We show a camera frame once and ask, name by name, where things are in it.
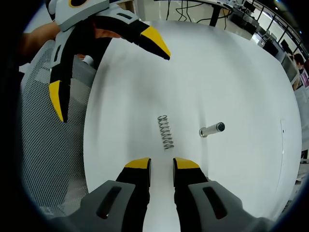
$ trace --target cable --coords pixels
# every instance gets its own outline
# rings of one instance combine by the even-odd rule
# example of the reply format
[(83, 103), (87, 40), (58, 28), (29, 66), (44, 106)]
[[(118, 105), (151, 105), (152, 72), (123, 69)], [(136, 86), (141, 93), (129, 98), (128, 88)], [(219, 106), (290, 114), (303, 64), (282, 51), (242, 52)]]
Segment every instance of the cable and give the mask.
[[(226, 15), (226, 16), (218, 17), (218, 19), (220, 19), (220, 18), (227, 18), (227, 17), (229, 17), (231, 14), (232, 14), (232, 11), (231, 11), (231, 13), (229, 13), (229, 14)], [(211, 18), (203, 18), (203, 19), (200, 19), (199, 21), (197, 21), (197, 23), (199, 23), (200, 21), (204, 21), (204, 20), (211, 20)]]
[(190, 22), (192, 22), (192, 20), (191, 20), (191, 18), (190, 18), (190, 15), (189, 15), (189, 13), (188, 13), (188, 9), (189, 9), (189, 0), (187, 0), (187, 10), (186, 10), (186, 13), (187, 13), (187, 16), (188, 16)]
[(200, 4), (197, 4), (197, 5), (194, 5), (194, 6), (183, 7), (183, 1), (182, 1), (182, 6), (181, 6), (181, 8), (176, 8), (177, 13), (181, 15), (180, 18), (178, 19), (178, 21), (180, 21), (180, 19), (181, 19), (182, 17), (185, 17), (185, 20), (184, 20), (184, 21), (187, 20), (187, 17), (186, 17), (185, 15), (183, 15), (183, 10), (184, 10), (185, 8), (192, 8), (192, 7), (200, 6), (200, 5), (203, 5), (203, 4), (204, 4), (204, 3), (200, 3)]
[(224, 30), (225, 30), (226, 29), (226, 15), (225, 15), (224, 9), (222, 9), (222, 12), (223, 12), (223, 15), (224, 15), (224, 23), (225, 23)]
[(166, 15), (166, 20), (169, 18), (169, 6), (170, 6), (170, 1), (171, 1), (171, 0), (169, 0), (169, 2), (168, 2), (168, 13), (167, 13), (167, 15)]
[(180, 21), (182, 17), (185, 17), (185, 21), (186, 21), (187, 17), (183, 15), (183, 1), (182, 1), (182, 7), (181, 7), (182, 12), (181, 13), (178, 11), (179, 9), (180, 8), (176, 8), (177, 13), (180, 14), (180, 18), (178, 19), (178, 21)]

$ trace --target metal spring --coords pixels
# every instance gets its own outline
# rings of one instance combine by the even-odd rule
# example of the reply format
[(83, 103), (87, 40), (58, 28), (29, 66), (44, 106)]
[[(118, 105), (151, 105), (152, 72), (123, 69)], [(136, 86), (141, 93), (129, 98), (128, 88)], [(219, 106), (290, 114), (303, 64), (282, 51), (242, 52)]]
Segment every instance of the metal spring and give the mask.
[(169, 122), (168, 122), (168, 117), (166, 115), (162, 115), (158, 117), (158, 123), (159, 123), (159, 128), (162, 136), (162, 141), (164, 145), (164, 150), (169, 149), (174, 147), (170, 129), (169, 129)]

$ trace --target white table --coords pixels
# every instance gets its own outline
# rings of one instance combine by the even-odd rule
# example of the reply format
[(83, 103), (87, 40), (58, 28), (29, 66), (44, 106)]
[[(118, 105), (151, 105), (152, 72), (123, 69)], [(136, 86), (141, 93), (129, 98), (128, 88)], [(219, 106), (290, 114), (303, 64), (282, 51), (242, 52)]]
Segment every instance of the white table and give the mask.
[[(89, 192), (115, 180), (131, 160), (151, 157), (145, 231), (179, 231), (172, 158), (182, 157), (238, 196), (253, 216), (276, 219), (292, 192), (301, 153), (299, 111), (281, 64), (218, 28), (151, 24), (171, 51), (169, 61), (114, 39), (94, 80), (84, 128)], [(163, 149), (161, 115), (169, 117), (172, 150)], [(224, 132), (199, 136), (201, 127), (220, 121)]]

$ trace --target mesh chair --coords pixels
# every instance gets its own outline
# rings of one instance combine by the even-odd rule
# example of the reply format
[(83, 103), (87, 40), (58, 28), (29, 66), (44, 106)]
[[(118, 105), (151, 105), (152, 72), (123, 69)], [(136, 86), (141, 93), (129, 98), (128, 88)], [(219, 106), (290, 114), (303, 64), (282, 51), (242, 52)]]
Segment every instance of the mesh chair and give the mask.
[(21, 83), (22, 174), (29, 196), (47, 218), (66, 216), (87, 193), (83, 162), (84, 119), (96, 70), (73, 62), (69, 120), (62, 123), (49, 98), (48, 41), (31, 62)]

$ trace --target metal cylinder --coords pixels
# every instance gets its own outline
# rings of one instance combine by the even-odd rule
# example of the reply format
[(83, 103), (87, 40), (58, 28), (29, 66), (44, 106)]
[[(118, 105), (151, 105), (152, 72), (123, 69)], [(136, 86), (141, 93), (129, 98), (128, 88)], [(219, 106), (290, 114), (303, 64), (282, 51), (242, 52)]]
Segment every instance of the metal cylinder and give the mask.
[(219, 122), (217, 124), (214, 124), (210, 127), (202, 127), (199, 130), (199, 135), (203, 138), (206, 138), (210, 134), (215, 134), (218, 132), (222, 132), (225, 130), (225, 125), (223, 122)]

